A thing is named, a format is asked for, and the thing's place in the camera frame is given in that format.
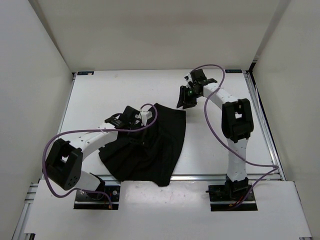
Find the black pleated skirt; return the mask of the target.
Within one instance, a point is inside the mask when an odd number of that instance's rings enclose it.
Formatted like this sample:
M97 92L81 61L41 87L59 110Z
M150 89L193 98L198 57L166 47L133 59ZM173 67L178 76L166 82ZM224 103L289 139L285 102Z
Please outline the black pleated skirt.
M155 103L149 110L157 118L144 131L119 132L117 139L99 149L99 158L119 181L170 184L184 145L186 112Z

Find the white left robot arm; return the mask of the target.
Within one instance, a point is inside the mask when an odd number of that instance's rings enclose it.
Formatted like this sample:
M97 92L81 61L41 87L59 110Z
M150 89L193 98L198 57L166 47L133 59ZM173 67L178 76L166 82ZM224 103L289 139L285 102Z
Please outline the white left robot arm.
M83 161L106 144L117 140L119 133L140 133L151 127L158 118L154 105L148 111L127 106L123 113L115 113L94 129L70 130L54 136L46 144L42 155L42 173L50 192L65 198L74 191L100 200L105 182L82 170Z

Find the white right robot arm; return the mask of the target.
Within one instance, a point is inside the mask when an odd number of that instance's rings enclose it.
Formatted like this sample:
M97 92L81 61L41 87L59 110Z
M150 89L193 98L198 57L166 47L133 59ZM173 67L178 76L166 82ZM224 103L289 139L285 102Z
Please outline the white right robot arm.
M180 87L177 108L195 107L197 99L205 97L221 110L221 129L229 147L224 193L230 200L236 200L249 190L244 160L254 130L250 101L232 96L220 88L215 79L207 78L202 69L191 71L185 79L187 85Z

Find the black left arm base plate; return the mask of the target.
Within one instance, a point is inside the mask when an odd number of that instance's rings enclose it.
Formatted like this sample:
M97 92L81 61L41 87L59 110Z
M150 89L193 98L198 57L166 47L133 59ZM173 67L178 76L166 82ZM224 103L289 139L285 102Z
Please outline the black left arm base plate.
M105 194L86 193L77 190L73 208L75 210L118 210L120 202L121 184L106 182Z

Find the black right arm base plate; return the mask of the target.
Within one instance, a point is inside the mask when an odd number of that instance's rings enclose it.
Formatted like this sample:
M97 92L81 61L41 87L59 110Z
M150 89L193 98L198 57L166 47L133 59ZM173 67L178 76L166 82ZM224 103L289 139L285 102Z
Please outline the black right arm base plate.
M209 195L211 212L257 211L257 203L251 185L247 191L230 194L225 185L209 185L205 191Z

